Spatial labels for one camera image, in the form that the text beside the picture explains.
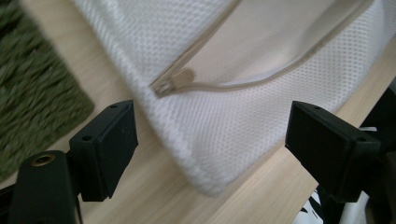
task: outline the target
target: white mesh laundry bag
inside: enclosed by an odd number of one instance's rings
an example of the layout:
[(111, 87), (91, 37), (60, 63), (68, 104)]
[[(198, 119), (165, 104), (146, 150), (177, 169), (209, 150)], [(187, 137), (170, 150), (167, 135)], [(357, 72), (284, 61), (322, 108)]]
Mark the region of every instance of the white mesh laundry bag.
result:
[(291, 101), (339, 108), (396, 31), (394, 0), (74, 0), (208, 195), (282, 141)]

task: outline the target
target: green rug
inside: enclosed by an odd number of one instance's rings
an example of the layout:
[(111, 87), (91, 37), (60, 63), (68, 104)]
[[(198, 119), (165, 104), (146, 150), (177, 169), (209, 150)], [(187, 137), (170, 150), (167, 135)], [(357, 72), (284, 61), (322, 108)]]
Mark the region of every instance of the green rug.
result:
[(92, 110), (90, 99), (17, 1), (0, 0), (0, 181)]

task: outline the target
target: zipper pull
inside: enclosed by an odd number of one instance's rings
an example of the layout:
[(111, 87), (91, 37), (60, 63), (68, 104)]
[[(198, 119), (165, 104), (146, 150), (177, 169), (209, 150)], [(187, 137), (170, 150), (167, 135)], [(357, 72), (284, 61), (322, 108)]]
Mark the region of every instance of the zipper pull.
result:
[(155, 92), (162, 97), (177, 91), (183, 87), (189, 86), (194, 81), (195, 74), (192, 70), (185, 68), (162, 81), (156, 88)]

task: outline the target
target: zipper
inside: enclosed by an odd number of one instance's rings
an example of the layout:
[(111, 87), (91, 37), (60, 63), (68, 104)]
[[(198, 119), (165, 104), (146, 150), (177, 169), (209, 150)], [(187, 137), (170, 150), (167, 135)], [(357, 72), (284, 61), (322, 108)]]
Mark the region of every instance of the zipper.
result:
[(201, 39), (193, 44), (190, 49), (186, 51), (172, 66), (166, 70), (163, 75), (157, 78), (150, 87), (155, 91), (157, 96), (164, 97), (170, 94), (180, 93), (184, 91), (238, 91), (249, 87), (258, 86), (271, 81), (274, 78), (280, 77), (294, 68), (298, 67), (302, 63), (306, 62), (311, 58), (319, 49), (321, 49), (326, 43), (328, 43), (334, 36), (338, 35), (344, 30), (350, 23), (352, 23), (359, 15), (364, 12), (374, 0), (361, 1), (359, 6), (356, 6), (351, 13), (349, 13), (343, 20), (334, 26), (323, 36), (319, 42), (310, 48), (307, 52), (303, 53), (300, 57), (291, 60), (291, 62), (285, 64), (281, 68), (273, 71), (271, 74), (261, 74), (253, 78), (241, 79), (229, 83), (222, 84), (210, 84), (203, 82), (194, 82), (195, 74), (189, 68), (182, 68), (187, 61), (203, 46), (206, 41), (212, 36), (219, 26), (225, 21), (225, 19), (231, 14), (239, 1), (235, 1), (234, 4), (227, 10), (225, 15), (221, 16), (220, 22), (216, 23), (215, 26), (209, 28), (209, 33), (205, 34), (205, 39)]

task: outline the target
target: wooden table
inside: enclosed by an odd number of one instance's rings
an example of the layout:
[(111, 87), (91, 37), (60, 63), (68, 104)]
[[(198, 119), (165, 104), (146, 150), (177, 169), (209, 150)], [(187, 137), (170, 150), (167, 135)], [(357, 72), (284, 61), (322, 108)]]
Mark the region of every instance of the wooden table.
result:
[[(90, 119), (110, 104), (133, 99), (91, 28), (69, 0), (22, 2), (95, 102)], [(337, 116), (359, 126), (394, 79), (395, 71), (393, 40)], [(291, 223), (317, 185), (301, 164), (279, 146), (220, 197), (208, 198), (195, 191), (178, 170), (139, 108), (136, 121), (140, 146), (111, 200), (82, 203), (85, 223)], [(68, 150), (68, 139), (84, 124), (50, 148)], [(0, 187), (14, 181), (15, 175)]]

